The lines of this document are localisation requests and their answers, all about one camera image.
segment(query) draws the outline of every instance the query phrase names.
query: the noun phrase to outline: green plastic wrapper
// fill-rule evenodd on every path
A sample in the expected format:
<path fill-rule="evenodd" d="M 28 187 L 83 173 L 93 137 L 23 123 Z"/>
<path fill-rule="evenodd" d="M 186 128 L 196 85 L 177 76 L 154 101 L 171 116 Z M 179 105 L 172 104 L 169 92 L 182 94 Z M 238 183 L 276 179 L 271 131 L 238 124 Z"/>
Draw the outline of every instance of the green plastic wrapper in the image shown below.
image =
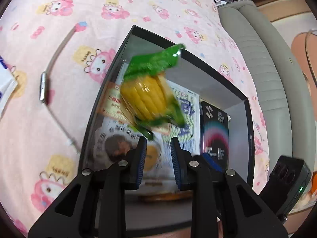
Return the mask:
<path fill-rule="evenodd" d="M 166 69 L 176 66 L 184 48 L 177 44 L 158 53 L 134 56 L 129 63 L 120 88 L 122 111 L 131 114 L 133 124 L 144 135 L 144 129 L 166 122 L 185 127 L 180 106 L 164 77 Z"/>

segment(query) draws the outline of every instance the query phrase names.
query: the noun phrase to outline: gray sofa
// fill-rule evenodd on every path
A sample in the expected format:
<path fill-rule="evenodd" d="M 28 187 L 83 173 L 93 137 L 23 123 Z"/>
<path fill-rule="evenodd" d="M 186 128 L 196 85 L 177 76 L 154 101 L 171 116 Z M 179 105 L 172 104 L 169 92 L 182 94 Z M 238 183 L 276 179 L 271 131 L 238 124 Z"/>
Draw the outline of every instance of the gray sofa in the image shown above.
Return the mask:
<path fill-rule="evenodd" d="M 256 86 L 266 122 L 270 171 L 280 155 L 305 160 L 313 172 L 316 127 L 302 71 L 284 39 L 251 0 L 218 8 Z"/>

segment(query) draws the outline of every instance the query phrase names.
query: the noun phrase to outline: cartoon patterned fabric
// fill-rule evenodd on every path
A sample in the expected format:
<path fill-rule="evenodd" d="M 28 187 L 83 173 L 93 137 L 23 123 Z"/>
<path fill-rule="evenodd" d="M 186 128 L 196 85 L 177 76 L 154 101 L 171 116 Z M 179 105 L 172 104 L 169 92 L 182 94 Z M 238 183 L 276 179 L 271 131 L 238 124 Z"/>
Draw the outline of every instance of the cartoon patterned fabric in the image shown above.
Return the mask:
<path fill-rule="evenodd" d="M 0 19 L 0 55 L 18 87 L 0 120 L 0 201 L 24 234 L 74 178 L 79 160 L 39 102 L 42 71 L 76 26 L 52 68 L 49 107 L 81 146 L 100 84 L 134 24 L 184 43 L 249 98 L 253 189 L 266 184 L 268 143 L 256 89 L 213 0 L 12 0 Z"/>

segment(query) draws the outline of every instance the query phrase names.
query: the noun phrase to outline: silver rivet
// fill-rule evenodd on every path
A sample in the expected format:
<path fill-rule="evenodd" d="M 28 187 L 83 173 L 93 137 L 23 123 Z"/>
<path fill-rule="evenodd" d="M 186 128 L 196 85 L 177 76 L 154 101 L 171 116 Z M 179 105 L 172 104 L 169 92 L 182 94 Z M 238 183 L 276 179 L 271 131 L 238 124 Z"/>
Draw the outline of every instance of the silver rivet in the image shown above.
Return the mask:
<path fill-rule="evenodd" d="M 229 176 L 234 176 L 236 174 L 236 172 L 233 169 L 229 168 L 226 170 L 226 174 Z"/>
<path fill-rule="evenodd" d="M 128 161 L 127 160 L 119 161 L 119 166 L 127 166 L 127 165 L 128 165 Z"/>
<path fill-rule="evenodd" d="M 189 162 L 189 165 L 192 166 L 192 167 L 197 167 L 197 166 L 199 166 L 199 163 L 197 161 L 195 161 L 195 160 L 192 160 L 192 161 Z"/>
<path fill-rule="evenodd" d="M 82 174 L 83 176 L 88 176 L 88 175 L 91 174 L 91 172 L 92 172 L 92 171 L 91 171 L 89 168 L 85 168 L 84 170 L 81 171 L 81 174 Z"/>

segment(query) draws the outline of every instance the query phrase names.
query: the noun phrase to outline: open storage box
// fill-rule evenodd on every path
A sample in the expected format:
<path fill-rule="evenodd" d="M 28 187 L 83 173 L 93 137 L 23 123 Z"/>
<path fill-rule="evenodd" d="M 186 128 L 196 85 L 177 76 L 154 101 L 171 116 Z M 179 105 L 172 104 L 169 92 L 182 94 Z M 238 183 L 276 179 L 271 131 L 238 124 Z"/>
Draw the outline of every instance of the open storage box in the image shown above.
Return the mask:
<path fill-rule="evenodd" d="M 135 25 L 132 27 L 109 68 L 94 104 L 82 145 L 78 174 L 85 168 L 95 170 L 92 157 L 95 132 L 104 120 L 104 115 L 98 112 L 106 89 L 116 81 L 123 61 L 129 63 L 134 55 L 159 52 L 172 45 L 163 37 Z M 198 93 L 201 99 L 230 115 L 228 168 L 234 169 L 252 187 L 254 133 L 247 97 L 218 71 L 187 50 L 182 51 L 178 65 L 168 69 L 165 77 Z M 191 214 L 191 200 L 143 203 L 137 195 L 126 195 L 128 237 L 159 234 L 190 226 Z"/>

